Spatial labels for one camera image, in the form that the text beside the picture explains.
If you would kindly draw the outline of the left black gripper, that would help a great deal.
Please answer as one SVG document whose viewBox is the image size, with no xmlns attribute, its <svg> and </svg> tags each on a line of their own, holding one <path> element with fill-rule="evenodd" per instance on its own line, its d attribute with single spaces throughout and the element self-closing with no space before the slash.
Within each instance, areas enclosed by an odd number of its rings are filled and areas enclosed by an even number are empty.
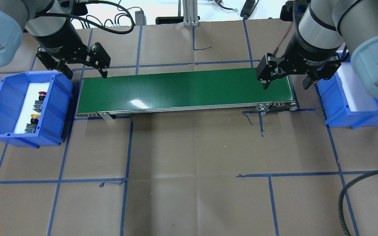
<svg viewBox="0 0 378 236">
<path fill-rule="evenodd" d="M 36 40 L 40 44 L 36 51 L 36 58 L 46 69 L 62 72 L 69 80 L 72 80 L 74 73 L 66 63 L 82 63 L 97 69 L 102 78 L 107 78 L 111 57 L 99 42 L 96 42 L 88 51 L 88 47 L 84 45 L 71 22 L 65 22 L 53 34 L 36 36 Z"/>
</svg>

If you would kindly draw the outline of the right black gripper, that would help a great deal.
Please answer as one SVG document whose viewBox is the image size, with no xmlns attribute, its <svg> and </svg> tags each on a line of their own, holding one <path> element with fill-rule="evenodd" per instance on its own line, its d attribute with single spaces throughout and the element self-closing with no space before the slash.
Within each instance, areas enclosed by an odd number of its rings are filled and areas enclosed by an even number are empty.
<svg viewBox="0 0 378 236">
<path fill-rule="evenodd" d="M 306 74 L 303 89 L 320 80 L 330 80 L 342 62 L 337 49 L 321 49 L 294 33 L 282 57 L 266 53 L 256 68 L 257 80 L 267 90 L 271 82 L 292 74 Z"/>
</svg>

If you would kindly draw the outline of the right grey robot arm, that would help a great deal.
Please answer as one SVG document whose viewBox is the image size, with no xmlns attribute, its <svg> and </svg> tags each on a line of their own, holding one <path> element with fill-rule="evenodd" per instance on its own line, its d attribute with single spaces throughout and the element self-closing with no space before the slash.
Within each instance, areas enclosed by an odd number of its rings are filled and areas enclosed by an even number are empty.
<svg viewBox="0 0 378 236">
<path fill-rule="evenodd" d="M 292 74 L 305 74 L 308 89 L 350 59 L 366 92 L 378 99 L 378 0 L 289 0 L 280 19 L 292 22 L 295 33 L 282 56 L 267 53 L 260 61 L 264 89 Z"/>
</svg>

